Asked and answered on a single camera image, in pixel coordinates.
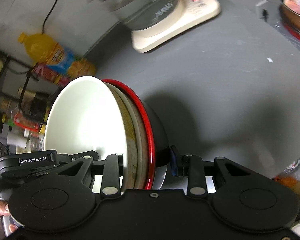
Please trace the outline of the orange juice bottle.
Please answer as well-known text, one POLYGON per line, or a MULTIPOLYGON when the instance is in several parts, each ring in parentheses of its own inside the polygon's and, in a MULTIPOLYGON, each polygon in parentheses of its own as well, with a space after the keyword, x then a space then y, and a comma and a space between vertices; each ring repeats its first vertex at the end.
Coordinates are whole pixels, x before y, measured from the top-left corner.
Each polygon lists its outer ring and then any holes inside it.
POLYGON ((58 74, 71 78, 96 74, 96 67, 92 63, 76 55, 49 35, 41 33, 28 35, 22 32, 18 42, 24 45, 34 62, 42 63, 58 74))

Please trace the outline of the red and black bowl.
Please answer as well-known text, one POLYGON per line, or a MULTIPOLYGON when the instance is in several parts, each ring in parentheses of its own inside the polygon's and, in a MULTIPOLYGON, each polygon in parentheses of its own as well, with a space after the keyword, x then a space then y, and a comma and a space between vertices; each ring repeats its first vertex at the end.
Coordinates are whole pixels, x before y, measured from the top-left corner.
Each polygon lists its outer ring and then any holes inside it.
POLYGON ((168 166, 168 140, 164 127, 153 109, 142 101, 130 87, 112 79, 104 79, 103 82, 114 85, 127 95, 141 114, 148 142, 148 171, 146 185, 143 190, 152 189, 155 169, 165 165, 168 166))

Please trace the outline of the upper red can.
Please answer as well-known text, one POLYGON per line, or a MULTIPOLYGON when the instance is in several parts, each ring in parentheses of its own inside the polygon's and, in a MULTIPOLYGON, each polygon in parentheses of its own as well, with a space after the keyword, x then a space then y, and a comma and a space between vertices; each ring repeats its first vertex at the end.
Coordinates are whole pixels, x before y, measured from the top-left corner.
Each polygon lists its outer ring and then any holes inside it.
POLYGON ((34 66, 32 74, 36 74, 38 77, 64 88, 71 80, 68 76, 61 75, 54 70, 51 70, 43 63, 38 63, 34 66))

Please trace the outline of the cream bowl patterned outside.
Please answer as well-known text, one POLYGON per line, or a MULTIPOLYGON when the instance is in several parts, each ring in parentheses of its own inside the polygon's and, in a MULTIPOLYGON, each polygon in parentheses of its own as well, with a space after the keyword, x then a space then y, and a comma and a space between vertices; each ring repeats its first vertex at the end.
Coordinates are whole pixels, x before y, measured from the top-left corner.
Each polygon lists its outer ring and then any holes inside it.
POLYGON ((109 83, 121 112, 127 139, 127 156, 124 157, 123 189, 144 189, 148 171, 148 142, 141 114, 133 101, 109 83))

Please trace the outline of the small white plate Bakery print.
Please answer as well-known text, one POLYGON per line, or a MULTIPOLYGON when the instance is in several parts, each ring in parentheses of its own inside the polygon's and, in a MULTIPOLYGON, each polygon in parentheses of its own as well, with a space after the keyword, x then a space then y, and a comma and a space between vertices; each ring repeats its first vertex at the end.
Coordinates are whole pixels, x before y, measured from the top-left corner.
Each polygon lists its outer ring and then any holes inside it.
POLYGON ((166 173, 167 173, 167 165, 157 167, 155 169, 155 175, 154 175, 152 189, 159 190, 162 188, 165 177, 166 177, 166 173))

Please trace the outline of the black metal spice rack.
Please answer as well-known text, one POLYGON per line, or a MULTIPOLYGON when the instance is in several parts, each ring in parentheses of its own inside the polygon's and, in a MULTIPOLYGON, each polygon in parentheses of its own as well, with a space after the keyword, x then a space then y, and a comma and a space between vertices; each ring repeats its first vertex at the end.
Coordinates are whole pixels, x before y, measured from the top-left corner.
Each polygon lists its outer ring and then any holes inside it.
MULTIPOLYGON (((0 91, 17 97, 20 87, 46 92, 43 82, 33 67, 0 51, 0 91)), ((43 150, 44 133, 33 133, 28 129, 19 129, 3 124, 0 129, 0 158, 9 154, 30 153, 43 150)))

